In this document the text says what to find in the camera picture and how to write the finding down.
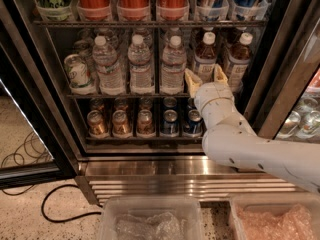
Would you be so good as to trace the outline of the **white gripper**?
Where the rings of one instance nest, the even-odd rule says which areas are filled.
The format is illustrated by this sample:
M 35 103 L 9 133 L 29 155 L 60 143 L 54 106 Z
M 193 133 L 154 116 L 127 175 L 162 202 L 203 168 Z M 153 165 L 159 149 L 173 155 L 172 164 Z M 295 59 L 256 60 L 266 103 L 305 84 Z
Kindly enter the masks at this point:
M 201 78 L 188 68 L 185 69 L 184 76 L 188 93 L 191 97 L 195 96 L 194 104 L 201 114 L 203 114 L 205 107 L 214 101 L 218 103 L 227 101 L 231 105 L 234 104 L 234 96 L 226 84 L 228 78 L 219 64 L 216 64 L 214 68 L 215 82 L 203 84 Z

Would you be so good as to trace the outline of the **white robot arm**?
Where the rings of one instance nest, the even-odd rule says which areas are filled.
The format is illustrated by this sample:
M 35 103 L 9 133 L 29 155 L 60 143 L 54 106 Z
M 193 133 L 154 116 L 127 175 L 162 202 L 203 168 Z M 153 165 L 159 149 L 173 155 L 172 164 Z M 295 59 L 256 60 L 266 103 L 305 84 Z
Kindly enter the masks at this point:
M 209 83 L 203 82 L 190 69 L 184 73 L 188 92 L 206 126 L 202 139 L 205 155 L 220 165 L 260 170 L 319 193 L 320 147 L 257 136 L 235 107 L 221 67 L 216 65 L 214 72 L 214 80 Z

